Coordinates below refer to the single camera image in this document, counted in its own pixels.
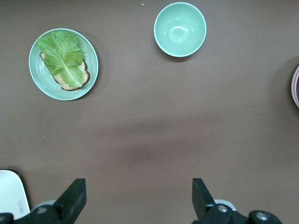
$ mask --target sandwich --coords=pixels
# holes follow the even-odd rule
[[[40,57],[54,80],[66,91],[80,89],[90,79],[82,49],[75,34],[58,30],[37,40]]]

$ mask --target bread crust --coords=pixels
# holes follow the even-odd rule
[[[45,54],[42,52],[42,53],[39,54],[39,56],[41,57],[41,59],[43,61],[44,57],[45,57]],[[69,85],[62,80],[59,73],[54,75],[54,76],[52,75],[52,77],[61,86],[61,89],[63,89],[63,90],[74,91],[74,90],[80,89],[89,81],[90,73],[87,70],[88,67],[87,67],[87,64],[86,64],[84,59],[83,59],[82,63],[78,66],[78,68],[83,72],[83,77],[82,77],[82,82],[81,82],[82,86],[81,87],[69,87]]]

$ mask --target green plate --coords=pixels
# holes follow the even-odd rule
[[[77,35],[79,47],[84,53],[84,60],[87,64],[87,70],[90,73],[89,81],[86,85],[74,91],[65,91],[61,89],[61,86],[56,83],[52,75],[49,74],[49,70],[39,56],[41,51],[36,45],[37,40],[34,42],[29,54],[29,70],[37,87],[49,97],[59,100],[78,99],[90,91],[97,79],[99,72],[98,57],[92,44],[83,35],[74,30],[65,28],[52,29],[45,32],[40,37],[49,35],[52,31],[56,30],[66,30]]]
[[[158,14],[154,36],[165,53],[175,57],[189,56],[201,47],[206,38],[206,20],[194,5],[172,3]]]

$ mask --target screw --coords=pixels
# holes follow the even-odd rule
[[[39,207],[36,211],[37,214],[43,214],[47,211],[48,209],[44,208],[44,207]]]
[[[259,219],[261,219],[261,220],[263,220],[263,221],[268,220],[268,217],[267,217],[264,213],[262,213],[262,212],[258,212],[258,213],[256,214],[256,217],[258,217]]]
[[[224,206],[224,205],[218,205],[218,210],[221,211],[221,212],[227,212],[228,209]]]

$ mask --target brown table surface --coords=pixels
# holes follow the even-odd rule
[[[153,35],[173,1],[0,0],[0,168],[23,175],[32,207],[83,177],[77,223],[188,224],[200,177],[243,215],[298,223],[299,2],[188,2],[206,40],[174,58]],[[32,44],[53,28],[97,51],[99,78],[79,100],[50,98],[31,78]]]

